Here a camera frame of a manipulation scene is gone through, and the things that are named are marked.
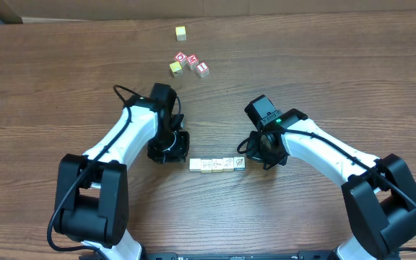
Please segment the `wooden block star drawing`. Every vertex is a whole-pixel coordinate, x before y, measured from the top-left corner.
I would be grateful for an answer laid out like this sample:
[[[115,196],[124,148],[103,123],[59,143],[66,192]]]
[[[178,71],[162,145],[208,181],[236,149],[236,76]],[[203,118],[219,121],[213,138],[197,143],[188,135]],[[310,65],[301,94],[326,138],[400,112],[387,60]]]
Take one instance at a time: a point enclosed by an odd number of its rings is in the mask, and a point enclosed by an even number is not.
[[[191,158],[189,160],[189,170],[191,172],[200,172],[202,168],[202,160],[200,158]]]

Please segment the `wooden block blue side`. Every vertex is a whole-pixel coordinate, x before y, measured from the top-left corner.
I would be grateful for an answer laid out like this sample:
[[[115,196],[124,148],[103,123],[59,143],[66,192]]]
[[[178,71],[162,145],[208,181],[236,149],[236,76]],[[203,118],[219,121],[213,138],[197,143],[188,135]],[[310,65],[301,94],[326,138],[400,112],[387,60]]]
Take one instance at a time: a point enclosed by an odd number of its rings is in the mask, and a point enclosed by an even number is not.
[[[242,171],[246,168],[246,158],[245,157],[234,157],[234,170]]]

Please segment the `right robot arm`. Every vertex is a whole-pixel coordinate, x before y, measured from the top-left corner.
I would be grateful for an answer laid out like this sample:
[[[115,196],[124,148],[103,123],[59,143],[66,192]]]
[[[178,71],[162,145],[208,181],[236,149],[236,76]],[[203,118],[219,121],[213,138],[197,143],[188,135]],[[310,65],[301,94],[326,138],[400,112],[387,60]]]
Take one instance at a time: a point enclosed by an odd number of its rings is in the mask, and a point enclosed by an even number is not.
[[[269,170],[296,157],[342,190],[352,237],[328,259],[398,259],[416,236],[416,182],[397,155],[379,158],[352,148],[320,129],[306,114],[285,113],[261,95],[244,109],[255,129],[238,153]]]

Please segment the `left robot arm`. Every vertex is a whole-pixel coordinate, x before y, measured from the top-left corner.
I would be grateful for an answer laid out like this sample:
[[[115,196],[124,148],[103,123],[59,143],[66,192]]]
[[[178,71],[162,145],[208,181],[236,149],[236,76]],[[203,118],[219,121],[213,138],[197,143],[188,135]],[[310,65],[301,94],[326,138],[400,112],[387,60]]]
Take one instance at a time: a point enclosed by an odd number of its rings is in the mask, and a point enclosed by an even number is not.
[[[128,171],[142,148],[156,163],[183,163],[189,133],[181,105],[168,84],[154,84],[149,97],[132,92],[122,100],[113,128],[82,155],[65,155],[58,166],[56,198],[46,240],[58,252],[90,250],[92,259],[147,258],[127,230]]]

